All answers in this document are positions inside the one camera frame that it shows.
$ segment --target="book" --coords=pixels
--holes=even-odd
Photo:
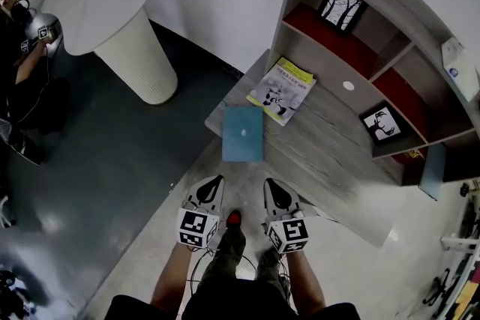
[[[311,73],[281,57],[247,99],[284,126],[317,81]]]
[[[223,114],[223,161],[263,161],[263,111],[231,106]]]

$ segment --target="red shelf panel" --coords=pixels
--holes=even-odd
[[[320,43],[369,79],[374,71],[377,54],[352,34],[342,35],[317,18],[317,10],[300,3],[283,22]]]
[[[428,140],[429,108],[396,70],[390,68],[373,85],[402,113],[422,136]]]

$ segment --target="person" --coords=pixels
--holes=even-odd
[[[233,211],[217,252],[202,276],[196,293],[182,314],[196,319],[309,319],[359,320],[352,304],[326,306],[322,289],[303,251],[288,253],[291,291],[298,315],[288,304],[288,290],[279,275],[280,255],[275,249],[262,254],[255,280],[236,279],[236,267],[245,248],[242,216]],[[105,320],[175,319],[182,302],[191,250],[176,244],[158,279],[150,304],[118,295]]]
[[[0,39],[0,116],[16,128],[38,128],[42,134],[59,131],[67,117],[70,84],[65,78],[50,79],[44,53],[52,36],[39,40],[26,55],[21,50],[26,37],[20,26],[5,23]]]

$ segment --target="framed picture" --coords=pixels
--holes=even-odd
[[[318,17],[344,34],[352,31],[367,3],[363,0],[322,0]]]
[[[375,144],[399,139],[409,131],[409,126],[390,104],[382,102],[360,115]]]

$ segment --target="wooden desk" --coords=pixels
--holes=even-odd
[[[268,53],[206,119],[217,135],[226,106],[251,106],[246,96],[262,79]],[[265,115],[264,143],[266,171],[375,247],[383,245],[404,201],[402,169],[391,158],[372,159],[371,138],[348,106],[315,85],[285,127]]]

